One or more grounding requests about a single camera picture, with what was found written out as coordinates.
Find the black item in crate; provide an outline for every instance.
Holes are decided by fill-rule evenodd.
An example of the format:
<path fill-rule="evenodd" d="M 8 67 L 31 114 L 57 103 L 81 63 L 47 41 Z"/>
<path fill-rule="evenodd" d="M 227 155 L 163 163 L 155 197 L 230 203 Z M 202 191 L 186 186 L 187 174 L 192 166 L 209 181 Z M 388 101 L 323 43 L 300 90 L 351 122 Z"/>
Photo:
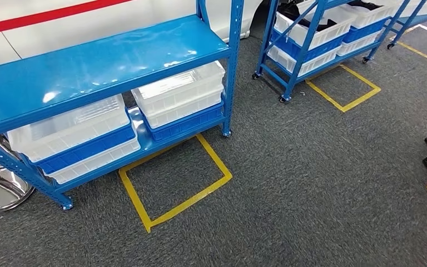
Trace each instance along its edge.
<path fill-rule="evenodd" d="M 382 6 L 378 6 L 377 4 L 363 2 L 361 0 L 351 1 L 348 3 L 348 5 L 353 6 L 353 7 L 364 7 L 364 8 L 369 9 L 370 11 L 378 9 L 379 7 L 382 7 Z"/>
<path fill-rule="evenodd" d="M 300 16 L 299 8 L 297 7 L 297 4 L 295 2 L 290 2 L 288 4 L 282 4 L 278 9 L 279 13 L 283 14 L 287 18 L 295 21 Z M 299 24 L 309 28 L 310 27 L 310 21 L 306 19 L 301 19 L 299 21 Z M 317 32 L 321 32 L 324 29 L 328 29 L 332 26 L 336 25 L 336 22 L 332 21 L 331 19 L 328 19 L 326 24 L 320 24 L 317 27 Z"/>

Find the red stripe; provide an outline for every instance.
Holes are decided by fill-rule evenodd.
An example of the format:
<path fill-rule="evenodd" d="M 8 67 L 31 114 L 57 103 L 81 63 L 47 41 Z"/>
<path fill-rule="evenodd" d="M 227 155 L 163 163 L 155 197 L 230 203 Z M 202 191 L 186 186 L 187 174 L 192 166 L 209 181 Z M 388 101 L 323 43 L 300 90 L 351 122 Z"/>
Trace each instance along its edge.
<path fill-rule="evenodd" d="M 19 17 L 19 18 L 11 18 L 6 21 L 0 21 L 0 32 L 7 31 L 9 29 L 29 26 L 32 24 L 41 23 L 45 21 L 51 21 L 53 19 L 76 15 L 76 14 L 96 10 L 103 7 L 109 7 L 115 4 L 120 4 L 128 1 L 131 1 L 131 0 L 94 0 L 84 4 L 77 4 L 75 6 L 63 7 L 60 9 L 32 14 L 28 16 Z"/>

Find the white plastic crate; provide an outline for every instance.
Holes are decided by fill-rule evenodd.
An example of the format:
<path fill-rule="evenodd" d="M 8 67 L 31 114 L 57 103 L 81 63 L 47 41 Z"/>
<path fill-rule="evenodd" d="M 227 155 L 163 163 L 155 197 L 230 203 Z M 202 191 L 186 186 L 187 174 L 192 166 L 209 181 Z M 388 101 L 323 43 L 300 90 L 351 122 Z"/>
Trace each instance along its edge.
<path fill-rule="evenodd" d="M 15 151 L 37 162 L 129 123 L 122 95 L 8 131 Z"/>
<path fill-rule="evenodd" d="M 297 7 L 299 8 L 300 13 L 302 14 L 313 3 L 314 1 L 305 1 L 298 4 Z M 305 19 L 312 21 L 313 16 L 314 9 L 305 16 Z M 336 22 L 336 25 L 328 29 L 324 29 L 323 31 L 316 32 L 312 39 L 312 42 L 310 43 L 309 50 L 346 34 L 349 31 L 351 23 L 355 20 L 355 18 L 355 15 L 340 7 L 335 7 L 326 10 L 323 15 L 322 21 L 326 22 L 328 19 L 331 19 Z M 284 32 L 290 25 L 292 25 L 293 22 L 293 20 L 277 12 L 276 24 L 274 25 L 274 27 L 279 32 Z M 294 40 L 299 46 L 303 46 L 308 30 L 309 29 L 307 27 L 297 24 L 291 29 L 288 36 L 292 38 L 292 40 Z"/>
<path fill-rule="evenodd" d="M 305 75 L 314 69 L 323 66 L 324 64 L 327 64 L 328 62 L 332 61 L 336 57 L 336 53 L 341 48 L 341 46 L 336 47 L 335 49 L 324 53 L 323 55 L 314 58 L 311 61 L 307 61 L 304 64 L 302 64 L 302 67 L 300 68 L 299 77 L 302 75 Z M 271 49 L 268 51 L 267 55 L 272 58 L 274 61 L 279 63 L 280 65 L 284 66 L 290 73 L 294 71 L 295 59 L 293 59 L 291 56 L 289 56 L 286 52 L 283 50 L 277 48 L 276 46 L 271 47 Z"/>
<path fill-rule="evenodd" d="M 180 103 L 194 100 L 208 90 L 222 84 L 225 70 L 219 61 L 150 83 L 132 90 L 132 94 L 146 116 L 168 110 Z"/>
<path fill-rule="evenodd" d="M 351 43 L 341 43 L 341 48 L 338 50 L 338 52 L 336 53 L 338 56 L 344 56 L 346 54 L 349 54 L 353 51 L 356 51 L 360 48 L 363 48 L 367 45 L 370 45 L 372 43 L 375 42 L 377 36 L 380 34 L 379 32 L 373 33 L 371 35 L 368 35 L 366 37 L 363 37 L 361 39 L 358 39 L 354 42 Z"/>
<path fill-rule="evenodd" d="M 346 11 L 356 15 L 356 20 L 354 20 L 351 25 L 358 29 L 373 24 L 374 22 L 381 21 L 386 17 L 393 16 L 400 7 L 399 2 L 396 0 L 368 0 L 365 2 L 374 3 L 381 7 L 376 8 L 375 10 L 368 10 L 363 7 L 353 7 L 348 4 L 340 6 Z"/>
<path fill-rule="evenodd" d="M 150 127 L 152 129 L 158 128 L 221 102 L 221 94 L 224 90 L 224 86 L 222 84 L 217 85 L 214 90 L 207 90 L 207 88 L 203 89 L 208 93 L 201 95 L 196 99 L 179 103 L 174 107 L 159 110 L 158 112 L 150 115 L 145 115 Z"/>
<path fill-rule="evenodd" d="M 411 0 L 410 3 L 408 3 L 404 11 L 402 12 L 402 14 L 400 15 L 400 17 L 401 18 L 410 17 L 419 4 L 420 4 L 420 0 Z M 418 12 L 418 16 L 421 16 L 421 15 L 427 15 L 427 1 Z"/>
<path fill-rule="evenodd" d="M 80 177 L 90 171 L 98 169 L 104 165 L 121 159 L 122 157 L 127 156 L 140 149 L 140 143 L 138 142 L 138 136 L 136 134 L 135 125 L 132 123 L 133 130 L 135 132 L 135 138 L 127 142 L 124 142 L 118 146 L 112 147 L 104 152 L 96 154 L 92 157 L 79 161 L 73 165 L 70 165 L 64 169 L 53 172 L 49 175 L 45 174 L 48 177 L 52 177 L 59 184 L 64 184 L 65 182 L 71 181 L 75 178 Z"/>

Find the chrome pedestal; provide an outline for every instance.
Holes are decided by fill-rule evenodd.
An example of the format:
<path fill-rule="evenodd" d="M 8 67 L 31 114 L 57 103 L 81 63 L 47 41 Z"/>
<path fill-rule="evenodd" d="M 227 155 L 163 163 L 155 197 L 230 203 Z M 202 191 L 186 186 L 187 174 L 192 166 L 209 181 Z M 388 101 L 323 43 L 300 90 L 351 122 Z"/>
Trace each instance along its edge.
<path fill-rule="evenodd" d="M 10 152 L 7 143 L 0 141 L 0 145 Z M 33 193 L 33 190 L 34 187 L 0 165 L 0 211 L 18 206 Z"/>

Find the blue plastic crate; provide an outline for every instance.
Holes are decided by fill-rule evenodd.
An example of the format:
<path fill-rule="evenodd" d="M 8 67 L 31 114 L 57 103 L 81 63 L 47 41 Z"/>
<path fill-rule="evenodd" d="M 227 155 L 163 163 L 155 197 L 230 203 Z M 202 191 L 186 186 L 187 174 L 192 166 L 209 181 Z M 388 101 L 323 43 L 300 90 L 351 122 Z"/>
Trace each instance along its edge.
<path fill-rule="evenodd" d="M 373 33 L 380 31 L 384 27 L 385 22 L 388 19 L 389 18 L 384 18 L 381 21 L 377 21 L 373 24 L 370 24 L 370 25 L 363 27 L 363 28 L 360 28 L 360 29 L 351 26 L 351 29 L 346 34 L 345 38 L 343 39 L 343 42 L 351 43 L 351 42 L 354 42 L 356 40 L 359 40 L 361 38 L 364 38 L 366 36 L 369 36 Z"/>
<path fill-rule="evenodd" d="M 155 139 L 155 141 L 162 141 L 221 117 L 223 107 L 224 102 L 222 101 L 219 104 L 155 129 L 150 127 L 145 116 L 143 116 L 143 121 L 145 122 L 146 128 L 151 132 L 153 139 Z"/>
<path fill-rule="evenodd" d="M 272 30 L 271 34 L 271 41 L 274 41 L 279 37 L 281 33 L 277 31 L 276 29 Z M 311 49 L 307 52 L 305 55 L 304 62 L 313 60 L 314 58 L 323 55 L 326 52 L 329 52 L 336 47 L 339 47 L 341 45 L 341 42 L 343 41 L 343 38 L 346 35 L 342 35 L 340 37 L 337 37 L 330 42 L 326 42 L 320 46 L 315 47 L 314 49 Z M 275 46 L 289 54 L 293 59 L 297 60 L 299 57 L 300 50 L 302 49 L 301 46 L 299 46 L 294 40 L 292 40 L 290 37 L 287 37 L 287 35 L 282 36 L 276 43 Z"/>
<path fill-rule="evenodd" d="M 30 162 L 30 164 L 42 168 L 46 174 L 51 174 L 69 165 L 73 165 L 78 161 L 87 159 L 88 157 L 134 139 L 135 137 L 136 133 L 133 130 L 132 121 L 130 120 L 126 126 L 120 127 L 41 161 Z"/>

